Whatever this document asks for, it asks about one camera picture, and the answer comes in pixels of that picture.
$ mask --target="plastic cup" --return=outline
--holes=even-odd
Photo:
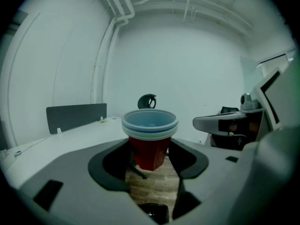
[[[164,162],[178,120],[171,112],[141,109],[126,113],[122,126],[129,136],[137,164],[144,170],[154,171]]]

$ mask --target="ceiling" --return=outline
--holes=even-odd
[[[184,14],[187,0],[150,0],[141,5],[131,0],[137,12],[149,9],[175,8],[176,13]],[[196,16],[203,16],[231,27],[248,38],[270,36],[278,27],[284,26],[276,6],[270,0],[190,0],[188,10],[199,10]]]

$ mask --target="red cup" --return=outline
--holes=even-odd
[[[143,141],[129,137],[129,140],[135,161],[140,168],[154,171],[164,163],[171,138],[168,137],[158,141]]]

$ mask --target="white wall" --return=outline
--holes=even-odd
[[[266,60],[285,53],[287,50],[296,47],[291,33],[286,26],[279,21],[268,37],[255,37],[248,42],[249,55],[255,61]]]
[[[27,0],[20,9],[29,15],[0,79],[11,145],[49,136],[46,107],[90,103],[95,59],[110,22],[101,0]]]
[[[244,89],[246,93],[251,93],[252,89],[263,79],[261,66],[259,63],[249,58],[240,58],[240,64],[244,76]]]
[[[288,65],[289,65],[289,63],[288,63],[287,57],[284,55],[284,56],[269,60],[267,62],[264,62],[260,66],[262,67],[263,77],[266,77],[276,67],[278,67],[281,70],[281,72],[284,72],[287,69]]]
[[[108,115],[137,109],[138,99],[157,95],[157,109],[175,113],[174,137],[205,142],[192,120],[216,114],[222,106],[240,106],[244,92],[241,38],[214,22],[182,15],[137,14],[120,31],[108,73]]]

